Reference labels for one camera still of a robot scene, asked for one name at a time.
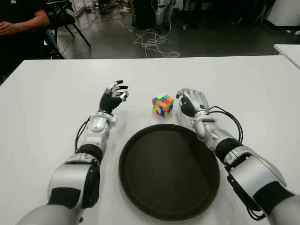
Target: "person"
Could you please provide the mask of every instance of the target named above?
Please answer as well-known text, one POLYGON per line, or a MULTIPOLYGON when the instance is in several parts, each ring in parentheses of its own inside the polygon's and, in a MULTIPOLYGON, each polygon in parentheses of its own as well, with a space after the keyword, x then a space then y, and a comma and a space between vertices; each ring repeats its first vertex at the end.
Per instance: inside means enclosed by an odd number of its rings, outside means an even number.
POLYGON ((26 59, 41 57, 45 30, 49 25, 44 0, 1 0, 0 78, 11 74, 26 59))

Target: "white table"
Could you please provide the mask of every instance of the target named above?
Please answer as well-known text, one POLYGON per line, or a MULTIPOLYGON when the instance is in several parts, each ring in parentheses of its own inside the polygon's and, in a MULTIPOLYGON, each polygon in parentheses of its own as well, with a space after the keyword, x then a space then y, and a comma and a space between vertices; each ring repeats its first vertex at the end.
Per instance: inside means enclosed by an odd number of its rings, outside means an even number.
POLYGON ((300 69, 300 45, 274 45, 274 48, 300 69))
MULTIPOLYGON (((244 129, 244 144, 275 164, 288 187, 300 193, 300 75, 284 56, 25 61, 0 86, 0 224, 15 224, 29 210, 47 202, 54 169, 74 152, 81 123, 98 108, 105 87, 124 79, 128 101, 119 116, 101 164, 100 199, 83 225, 165 225, 140 212, 119 183, 119 156, 138 130, 158 123, 190 126, 178 101, 168 118, 154 115, 151 99, 175 96, 190 87, 205 93, 210 105, 233 113, 244 129)), ((233 122, 219 124, 236 135, 233 122)), ((203 214, 176 224, 266 225, 249 218, 220 166, 220 188, 203 214)))

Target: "person's hand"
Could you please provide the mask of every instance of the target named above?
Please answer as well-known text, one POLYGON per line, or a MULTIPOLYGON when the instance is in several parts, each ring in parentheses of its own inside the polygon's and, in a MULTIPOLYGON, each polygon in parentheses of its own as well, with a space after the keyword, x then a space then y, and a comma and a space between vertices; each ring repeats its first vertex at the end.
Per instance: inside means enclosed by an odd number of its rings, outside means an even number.
POLYGON ((187 116, 194 117, 196 113, 208 113, 209 107, 206 97, 202 92, 183 88, 177 92, 176 98, 182 96, 179 106, 181 111, 187 116))
POLYGON ((19 32, 18 25, 16 23, 11 22, 0 22, 0 35, 15 35, 19 32))
POLYGON ((116 81, 106 88, 99 105, 99 111, 112 113, 122 101, 126 101, 129 92, 126 91, 128 86, 118 86, 123 81, 116 81))

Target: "black joint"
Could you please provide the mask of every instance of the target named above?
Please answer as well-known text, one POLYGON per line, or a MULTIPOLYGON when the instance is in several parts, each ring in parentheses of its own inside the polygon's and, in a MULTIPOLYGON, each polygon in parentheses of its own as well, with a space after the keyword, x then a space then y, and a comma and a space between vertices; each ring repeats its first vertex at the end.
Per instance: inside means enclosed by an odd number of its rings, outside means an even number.
POLYGON ((94 144, 84 144, 80 146, 76 153, 87 153, 89 155, 92 155, 99 161, 99 163, 101 163, 103 158, 102 150, 94 144))
POLYGON ((48 205, 62 205, 74 208, 79 200, 80 190, 70 187, 57 187, 51 190, 48 205))
POLYGON ((268 214, 283 200, 294 196, 278 181, 271 182, 258 190, 253 196, 257 204, 268 214))
POLYGON ((226 155, 239 146, 242 146, 242 144, 234 138, 224 139, 216 147, 216 156, 224 163, 226 155))

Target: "person's arm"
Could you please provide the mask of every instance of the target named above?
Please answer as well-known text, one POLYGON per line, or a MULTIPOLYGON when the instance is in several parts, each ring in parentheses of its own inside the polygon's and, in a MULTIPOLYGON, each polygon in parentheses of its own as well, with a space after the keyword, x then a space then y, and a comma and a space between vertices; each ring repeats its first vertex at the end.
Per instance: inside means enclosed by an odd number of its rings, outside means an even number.
POLYGON ((49 19, 47 13, 44 10, 39 10, 34 14, 34 18, 25 22, 10 23, 1 22, 0 23, 0 36, 3 35, 14 35, 20 32, 30 31, 39 27, 44 27, 49 25, 49 19))

